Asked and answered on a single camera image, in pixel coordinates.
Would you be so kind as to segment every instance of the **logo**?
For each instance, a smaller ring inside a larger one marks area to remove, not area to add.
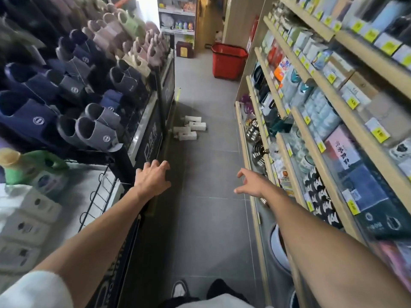
[[[372,217],[372,214],[371,214],[371,213],[366,213],[366,214],[365,214],[365,219],[366,219],[367,221],[372,221],[374,218]]]
[[[42,125],[42,124],[44,124],[44,118],[42,118],[42,117],[35,117],[35,118],[33,119],[33,123],[36,124],[36,125]]]

